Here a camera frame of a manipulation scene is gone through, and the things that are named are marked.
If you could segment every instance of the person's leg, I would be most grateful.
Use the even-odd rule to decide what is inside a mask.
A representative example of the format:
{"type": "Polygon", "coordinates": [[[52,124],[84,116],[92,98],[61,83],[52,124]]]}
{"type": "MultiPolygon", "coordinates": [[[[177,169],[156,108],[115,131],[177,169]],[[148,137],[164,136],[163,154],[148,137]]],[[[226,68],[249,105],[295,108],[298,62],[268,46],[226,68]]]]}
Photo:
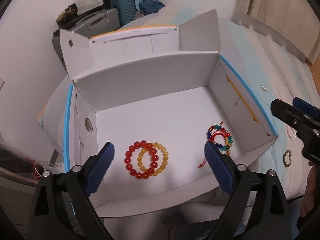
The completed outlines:
{"type": "Polygon", "coordinates": [[[291,221],[291,235],[292,239],[295,239],[299,234],[297,228],[297,220],[300,217],[300,205],[302,198],[292,201],[289,203],[289,213],[290,213],[290,221],[291,221]]]}
{"type": "MultiPolygon", "coordinates": [[[[168,215],[163,224],[167,229],[169,240],[203,240],[214,228],[218,220],[187,224],[182,213],[175,212],[168,215]]],[[[245,225],[240,224],[235,236],[244,232],[245,225]]]]}

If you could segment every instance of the box flap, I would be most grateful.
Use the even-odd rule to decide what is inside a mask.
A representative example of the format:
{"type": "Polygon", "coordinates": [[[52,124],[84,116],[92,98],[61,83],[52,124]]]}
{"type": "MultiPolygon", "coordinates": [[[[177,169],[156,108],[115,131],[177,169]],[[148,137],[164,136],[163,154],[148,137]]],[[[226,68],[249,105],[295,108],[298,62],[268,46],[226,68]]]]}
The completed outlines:
{"type": "Polygon", "coordinates": [[[60,44],[63,59],[71,80],[93,67],[94,60],[92,58],[90,40],[88,38],[61,29],[60,44]]]}
{"type": "Polygon", "coordinates": [[[179,26],[181,50],[220,51],[216,10],[201,14],[179,26]]]}

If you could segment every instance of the blue suitcase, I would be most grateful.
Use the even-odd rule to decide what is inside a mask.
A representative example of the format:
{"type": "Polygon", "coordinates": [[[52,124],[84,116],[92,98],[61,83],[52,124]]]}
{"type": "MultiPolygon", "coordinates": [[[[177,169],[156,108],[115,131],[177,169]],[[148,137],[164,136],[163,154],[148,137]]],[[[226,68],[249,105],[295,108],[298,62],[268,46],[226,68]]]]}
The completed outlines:
{"type": "Polygon", "coordinates": [[[121,27],[131,22],[136,14],[134,0],[110,0],[110,5],[117,8],[121,27]]]}

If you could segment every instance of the blue tape edge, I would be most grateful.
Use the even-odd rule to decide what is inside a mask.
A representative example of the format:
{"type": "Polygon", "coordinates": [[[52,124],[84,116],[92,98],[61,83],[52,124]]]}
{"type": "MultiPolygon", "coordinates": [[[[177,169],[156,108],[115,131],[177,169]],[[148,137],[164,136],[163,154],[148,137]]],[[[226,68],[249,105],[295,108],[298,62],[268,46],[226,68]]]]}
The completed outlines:
{"type": "Polygon", "coordinates": [[[269,116],[267,115],[266,111],[263,109],[259,99],[256,97],[256,95],[253,93],[252,89],[250,88],[250,86],[247,84],[247,82],[242,78],[242,76],[240,76],[240,74],[238,73],[237,70],[235,70],[235,68],[231,65],[231,63],[223,56],[223,55],[219,55],[220,58],[222,59],[222,61],[231,69],[231,71],[234,73],[234,75],[240,80],[240,82],[242,83],[242,85],[246,88],[246,90],[249,92],[250,96],[253,98],[253,100],[255,101],[255,103],[258,105],[260,111],[262,112],[263,116],[265,117],[265,119],[267,120],[269,127],[273,133],[273,135],[277,135],[276,132],[276,127],[273,125],[271,119],[269,118],[269,116]]]}
{"type": "Polygon", "coordinates": [[[70,126],[70,109],[72,99],[73,84],[70,84],[67,94],[66,110],[64,114],[64,127],[63,127],[63,158],[64,158],[64,171],[70,171],[70,157],[69,157],[69,126],[70,126]]]}

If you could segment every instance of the yellow stripe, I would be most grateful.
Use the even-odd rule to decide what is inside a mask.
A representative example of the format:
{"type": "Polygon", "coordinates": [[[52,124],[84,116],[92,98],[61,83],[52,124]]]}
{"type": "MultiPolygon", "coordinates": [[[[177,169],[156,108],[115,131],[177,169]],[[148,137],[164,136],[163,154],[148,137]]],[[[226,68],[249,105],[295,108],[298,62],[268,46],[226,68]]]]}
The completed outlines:
{"type": "Polygon", "coordinates": [[[236,88],[236,86],[233,84],[233,82],[230,80],[230,78],[227,76],[227,81],[230,82],[231,86],[233,87],[234,91],[237,93],[237,95],[242,99],[244,105],[246,106],[246,108],[248,109],[249,113],[251,114],[252,118],[254,121],[259,122],[256,115],[254,114],[254,112],[252,111],[252,109],[250,108],[250,106],[248,105],[248,103],[244,100],[244,98],[242,97],[242,95],[240,94],[239,90],[236,88]]]}
{"type": "Polygon", "coordinates": [[[96,39],[102,36],[105,36],[106,34],[112,34],[112,33],[119,33],[119,32],[125,32],[125,31],[130,31],[130,30],[139,30],[139,29],[146,29],[146,28],[154,28],[154,27],[177,27],[176,25],[150,25],[150,26],[142,26],[142,27],[134,27],[134,28],[128,28],[128,29],[121,29],[121,30],[117,30],[117,31],[113,31],[113,32],[108,32],[108,33],[103,33],[103,34],[99,34],[96,36],[91,37],[92,39],[96,39]]]}

